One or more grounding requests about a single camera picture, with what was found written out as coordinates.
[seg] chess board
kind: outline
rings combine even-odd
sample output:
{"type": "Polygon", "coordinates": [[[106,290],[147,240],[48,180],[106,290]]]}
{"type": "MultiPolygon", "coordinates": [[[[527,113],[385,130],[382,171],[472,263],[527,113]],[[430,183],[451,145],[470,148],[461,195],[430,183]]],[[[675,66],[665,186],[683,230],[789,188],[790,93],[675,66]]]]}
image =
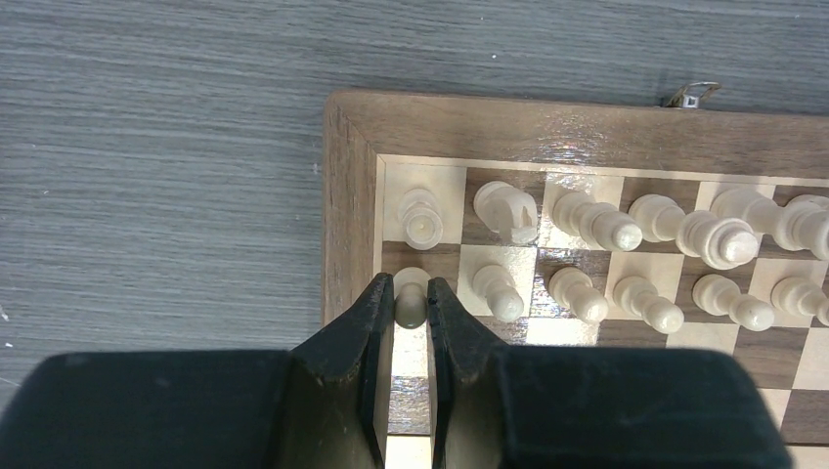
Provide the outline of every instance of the chess board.
{"type": "MultiPolygon", "coordinates": [[[[324,322],[374,273],[414,266],[445,278],[466,309],[511,344],[719,350],[748,370],[792,452],[825,467],[829,327],[778,311],[771,329],[753,332],[701,311],[691,289],[718,273],[764,301],[780,279],[794,275],[825,290],[829,261],[785,251],[769,236],[754,261],[729,271],[684,256],[672,241],[644,241],[632,252],[588,249],[551,222],[550,207],[562,189],[586,191],[623,211],[647,193],[670,197],[685,212],[708,209],[732,188],[755,189],[779,204],[804,193],[829,195],[827,131],[829,119],[820,117],[334,95],[327,108],[324,322]],[[536,200],[540,235],[533,243],[505,243],[476,216],[474,195],[495,180],[536,200]],[[359,190],[362,184],[371,189],[359,190]],[[404,243],[396,216],[401,196],[414,188],[432,191],[441,206],[443,236],[426,251],[404,243]],[[348,237],[337,238],[337,229],[348,237]],[[349,261],[356,274],[339,264],[349,261]],[[496,320],[472,292],[471,277],[488,264],[503,265],[515,279],[525,305],[520,319],[496,320]],[[566,266],[580,268],[605,292],[607,320],[586,324],[549,297],[547,281],[566,266]],[[648,278],[682,308],[679,332],[658,333],[613,304],[613,286],[631,275],[648,278]]],[[[425,326],[396,327],[394,340],[389,433],[428,435],[425,326]]],[[[404,440],[421,449],[428,441],[404,440]]],[[[390,448],[400,444],[389,441],[390,448]]]]}

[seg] dark square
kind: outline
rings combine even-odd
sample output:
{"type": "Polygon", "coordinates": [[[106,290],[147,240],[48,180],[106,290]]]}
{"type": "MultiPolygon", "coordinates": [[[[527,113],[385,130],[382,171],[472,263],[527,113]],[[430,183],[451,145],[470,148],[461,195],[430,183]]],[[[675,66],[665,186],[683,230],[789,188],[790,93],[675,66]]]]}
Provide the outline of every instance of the dark square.
{"type": "Polygon", "coordinates": [[[821,195],[829,197],[829,188],[809,188],[806,186],[777,186],[772,197],[781,207],[798,195],[821,195]]]}
{"type": "Polygon", "coordinates": [[[792,389],[807,335],[806,327],[772,327],[763,332],[740,327],[734,358],[759,388],[792,389]]]}
{"type": "Polygon", "coordinates": [[[682,274],[679,276],[679,286],[676,290],[676,305],[685,313],[685,322],[733,323],[728,315],[714,316],[699,309],[693,299],[694,284],[708,274],[718,274],[737,282],[741,293],[748,293],[751,278],[754,274],[755,262],[756,260],[753,260],[730,271],[718,271],[708,267],[702,262],[702,259],[685,256],[682,263],[682,274]]]}
{"type": "MultiPolygon", "coordinates": [[[[619,210],[628,213],[631,205],[638,198],[649,193],[664,195],[673,199],[685,213],[694,211],[699,192],[698,181],[654,178],[625,178],[622,185],[622,198],[619,201],[619,210]]],[[[678,253],[674,241],[648,242],[643,241],[635,250],[637,252],[667,252],[678,253]]]]}
{"type": "Polygon", "coordinates": [[[468,168],[466,170],[466,194],[463,207],[463,244],[510,245],[491,232],[475,213],[473,201],[478,190],[493,181],[503,181],[531,195],[536,200],[539,221],[544,204],[545,173],[489,168],[468,168]]]}
{"type": "Polygon", "coordinates": [[[795,389],[789,397],[783,439],[791,445],[829,445],[829,391],[795,389]]]}
{"type": "Polygon", "coordinates": [[[460,244],[438,244],[427,251],[418,251],[402,241],[383,241],[380,269],[394,275],[406,267],[420,267],[433,277],[445,278],[457,293],[460,244]]]}
{"type": "Polygon", "coordinates": [[[599,347],[656,347],[664,349],[668,341],[643,320],[604,320],[598,329],[599,347]]]}
{"type": "Polygon", "coordinates": [[[610,251],[585,249],[539,249],[536,274],[533,278],[531,317],[574,318],[570,310],[555,303],[547,293],[549,278],[565,267],[577,267],[590,277],[593,287],[604,294],[607,271],[610,269],[610,251]]]}
{"type": "Polygon", "coordinates": [[[522,345],[527,343],[527,318],[518,318],[513,322],[497,320],[494,316],[476,316],[475,318],[495,332],[495,335],[507,344],[522,345]]]}

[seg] white chess piece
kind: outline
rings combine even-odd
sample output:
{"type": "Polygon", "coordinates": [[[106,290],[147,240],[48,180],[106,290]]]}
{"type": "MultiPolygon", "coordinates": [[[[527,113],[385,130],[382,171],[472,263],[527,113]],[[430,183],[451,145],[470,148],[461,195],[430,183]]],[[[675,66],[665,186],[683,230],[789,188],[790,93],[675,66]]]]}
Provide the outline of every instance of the white chess piece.
{"type": "Polygon", "coordinates": [[[829,325],[829,298],[820,286],[808,278],[783,278],[771,289],[771,304],[778,310],[794,316],[817,316],[823,325],[829,325]]]}
{"type": "Polygon", "coordinates": [[[426,189],[412,189],[403,195],[397,211],[406,244],[414,249],[431,249],[443,236],[440,205],[426,189]]]}
{"type": "Polygon", "coordinates": [[[698,210],[689,215],[672,199],[654,193],[638,198],[629,210],[651,242],[675,240],[683,254],[726,270],[748,264],[760,244],[751,226],[737,218],[718,218],[698,210]]]}
{"type": "Polygon", "coordinates": [[[791,199],[789,204],[798,203],[798,202],[811,202],[823,210],[829,210],[829,197],[824,197],[823,195],[813,195],[810,193],[804,195],[798,195],[797,197],[791,199]]]}
{"type": "Polygon", "coordinates": [[[426,289],[431,276],[418,267],[406,267],[395,274],[394,320],[406,329],[426,321],[426,289]]]}
{"type": "Polygon", "coordinates": [[[590,277],[575,267],[565,267],[553,274],[547,291],[556,303],[570,308],[583,322],[597,324],[607,318],[607,299],[593,288],[590,277]]]}
{"type": "Polygon", "coordinates": [[[740,293],[734,280],[710,274],[697,280],[693,290],[694,303],[701,310],[714,316],[728,315],[743,327],[766,330],[774,324],[771,305],[752,295],[740,293]]]}
{"type": "Polygon", "coordinates": [[[608,251],[632,251],[642,243],[642,230],[627,213],[586,192],[568,192],[552,207],[552,223],[588,246],[608,251]]]}
{"type": "Polygon", "coordinates": [[[722,217],[737,217],[757,233],[771,235],[783,249],[808,249],[829,260],[829,211],[816,195],[795,197],[785,207],[751,189],[732,189],[714,199],[711,210],[722,217]]]}
{"type": "Polygon", "coordinates": [[[626,313],[642,318],[657,332],[677,332],[685,314],[668,298],[659,296],[656,286],[643,277],[625,277],[613,288],[613,301],[626,313]]]}
{"type": "Polygon", "coordinates": [[[536,200],[505,182],[485,184],[475,194],[472,207],[484,225],[504,241],[527,244],[539,236],[536,200]]]}
{"type": "Polygon", "coordinates": [[[524,300],[515,289],[515,280],[502,266],[486,266],[476,272],[472,291],[487,302],[498,320],[512,322],[524,314],[524,300]]]}

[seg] wood grain surface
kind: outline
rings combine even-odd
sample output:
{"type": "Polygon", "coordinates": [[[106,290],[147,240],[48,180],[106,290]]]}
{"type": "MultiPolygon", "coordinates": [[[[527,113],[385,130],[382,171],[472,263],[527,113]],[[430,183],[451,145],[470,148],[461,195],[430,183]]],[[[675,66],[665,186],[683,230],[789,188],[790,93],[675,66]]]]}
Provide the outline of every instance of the wood grain surface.
{"type": "Polygon", "coordinates": [[[0,10],[0,406],[59,352],[310,336],[333,90],[655,106],[713,79],[724,88],[708,108],[829,109],[822,2],[7,0],[0,10]]]}

